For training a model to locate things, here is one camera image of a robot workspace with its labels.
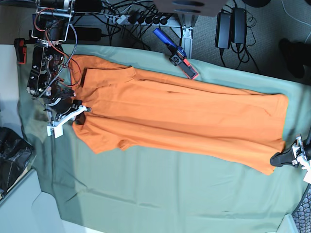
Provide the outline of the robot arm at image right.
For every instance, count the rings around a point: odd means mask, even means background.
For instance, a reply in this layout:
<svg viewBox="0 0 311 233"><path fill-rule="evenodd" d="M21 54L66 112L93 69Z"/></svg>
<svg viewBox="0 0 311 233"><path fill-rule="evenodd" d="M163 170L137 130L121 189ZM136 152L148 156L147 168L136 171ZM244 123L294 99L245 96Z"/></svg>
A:
<svg viewBox="0 0 311 233"><path fill-rule="evenodd" d="M303 140L299 134L292 145L276 153L270 158L270 164L275 167L292 166L302 169L311 168L311 131L309 130L307 139Z"/></svg>

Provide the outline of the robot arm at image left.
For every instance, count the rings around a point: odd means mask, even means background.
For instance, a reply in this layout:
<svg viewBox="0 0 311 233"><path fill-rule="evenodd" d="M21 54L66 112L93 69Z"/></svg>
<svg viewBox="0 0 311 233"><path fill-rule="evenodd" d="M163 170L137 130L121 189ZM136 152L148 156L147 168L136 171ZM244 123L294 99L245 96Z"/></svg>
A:
<svg viewBox="0 0 311 233"><path fill-rule="evenodd" d="M71 85L64 89L61 72L69 67L73 55L62 48L69 30L76 32L71 23L74 13L79 12L78 0L37 0L31 37L35 39L32 68L27 83L27 92L33 100L43 99L51 125L60 121L85 122L85 112L90 108L74 99Z"/></svg>

